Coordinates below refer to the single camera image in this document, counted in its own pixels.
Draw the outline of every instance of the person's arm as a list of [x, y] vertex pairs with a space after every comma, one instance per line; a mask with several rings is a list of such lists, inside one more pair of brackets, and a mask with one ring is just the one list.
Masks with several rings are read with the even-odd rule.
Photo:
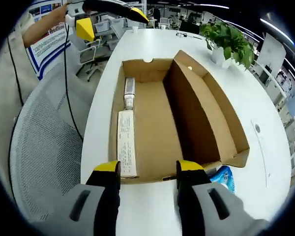
[[60, 22], [64, 22], [67, 5], [68, 4], [65, 3], [61, 7], [56, 8], [35, 24], [31, 25], [23, 34], [24, 47], [28, 48], [33, 43], [37, 42], [52, 27]]

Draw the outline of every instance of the blue plastic bag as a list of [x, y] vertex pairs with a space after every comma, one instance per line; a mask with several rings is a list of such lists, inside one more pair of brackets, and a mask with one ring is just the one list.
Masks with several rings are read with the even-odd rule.
[[222, 166], [218, 171], [210, 176], [211, 182], [218, 182], [227, 187], [232, 193], [235, 193], [235, 183], [231, 168]]

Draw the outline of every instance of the small bottle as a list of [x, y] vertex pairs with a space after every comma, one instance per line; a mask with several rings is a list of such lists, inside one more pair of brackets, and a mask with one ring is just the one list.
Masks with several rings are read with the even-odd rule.
[[124, 87], [124, 108], [126, 110], [133, 110], [135, 98], [135, 79], [126, 78]]

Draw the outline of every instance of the open cardboard box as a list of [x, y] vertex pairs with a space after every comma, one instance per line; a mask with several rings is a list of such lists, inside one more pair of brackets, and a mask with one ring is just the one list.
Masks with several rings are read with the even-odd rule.
[[221, 164], [244, 167], [249, 145], [228, 98], [208, 71], [183, 51], [174, 59], [122, 63], [114, 95], [109, 155], [117, 159], [118, 112], [126, 77], [136, 80], [134, 136], [138, 178], [162, 181], [176, 175], [176, 161], [205, 170]]

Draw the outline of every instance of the poster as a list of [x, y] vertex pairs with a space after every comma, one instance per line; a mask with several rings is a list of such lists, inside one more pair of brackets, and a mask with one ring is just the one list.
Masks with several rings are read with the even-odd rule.
[[[62, 6], [61, 0], [36, 0], [28, 8], [28, 11], [37, 22], [60, 6]], [[63, 51], [65, 38], [65, 24], [61, 22], [27, 48], [29, 59], [39, 79], [42, 78], [44, 67]]]

